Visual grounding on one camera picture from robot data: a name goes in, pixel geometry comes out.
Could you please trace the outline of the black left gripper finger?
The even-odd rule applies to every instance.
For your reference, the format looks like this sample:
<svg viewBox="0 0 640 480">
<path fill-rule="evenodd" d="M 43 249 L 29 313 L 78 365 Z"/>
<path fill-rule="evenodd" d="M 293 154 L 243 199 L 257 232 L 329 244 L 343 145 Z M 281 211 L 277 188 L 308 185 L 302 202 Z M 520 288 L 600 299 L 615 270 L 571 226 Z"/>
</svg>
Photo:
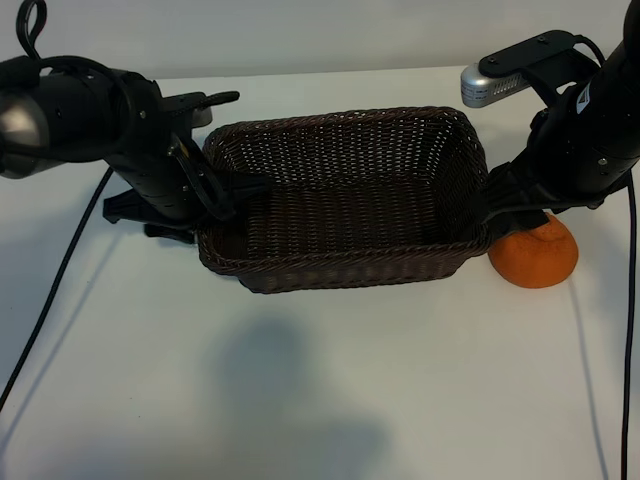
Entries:
<svg viewBox="0 0 640 480">
<path fill-rule="evenodd" d="M 227 179 L 227 194 L 233 201 L 245 201 L 268 192 L 274 180 L 264 175 L 230 173 Z"/>
</svg>

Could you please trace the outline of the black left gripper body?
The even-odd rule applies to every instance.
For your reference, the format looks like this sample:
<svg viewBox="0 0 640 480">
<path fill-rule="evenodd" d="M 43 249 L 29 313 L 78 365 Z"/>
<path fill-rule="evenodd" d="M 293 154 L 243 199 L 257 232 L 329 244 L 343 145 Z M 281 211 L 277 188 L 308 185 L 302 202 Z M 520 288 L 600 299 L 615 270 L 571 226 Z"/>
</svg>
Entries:
<svg viewBox="0 0 640 480">
<path fill-rule="evenodd" d="M 221 180 L 192 139 L 173 134 L 161 153 L 125 152 L 106 162 L 130 185 L 103 203 L 103 217 L 112 224 L 133 221 L 150 236 L 192 243 L 199 225 L 236 216 Z"/>
</svg>

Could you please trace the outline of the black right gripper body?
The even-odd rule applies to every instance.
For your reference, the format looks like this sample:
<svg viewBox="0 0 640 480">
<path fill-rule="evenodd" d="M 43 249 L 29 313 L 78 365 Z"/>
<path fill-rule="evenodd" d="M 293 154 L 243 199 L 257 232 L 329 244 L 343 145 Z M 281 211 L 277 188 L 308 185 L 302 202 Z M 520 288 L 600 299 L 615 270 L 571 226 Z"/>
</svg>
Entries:
<svg viewBox="0 0 640 480">
<path fill-rule="evenodd" d="M 518 158 L 529 209 L 599 203 L 639 160 L 639 84 L 589 81 L 548 95 Z"/>
</svg>

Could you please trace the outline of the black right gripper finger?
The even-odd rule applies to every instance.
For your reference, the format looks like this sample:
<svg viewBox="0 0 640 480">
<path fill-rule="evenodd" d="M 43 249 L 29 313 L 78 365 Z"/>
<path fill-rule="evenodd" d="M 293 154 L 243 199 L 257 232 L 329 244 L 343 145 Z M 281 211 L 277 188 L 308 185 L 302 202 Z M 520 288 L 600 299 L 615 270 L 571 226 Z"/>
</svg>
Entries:
<svg viewBox="0 0 640 480">
<path fill-rule="evenodd" d="M 539 179 L 528 156 L 493 168 L 486 182 L 486 204 L 490 210 L 535 210 L 543 207 Z"/>
<path fill-rule="evenodd" d="M 496 243 L 514 233 L 526 232 L 548 223 L 547 214 L 541 209 L 499 211 L 491 216 L 491 238 Z"/>
</svg>

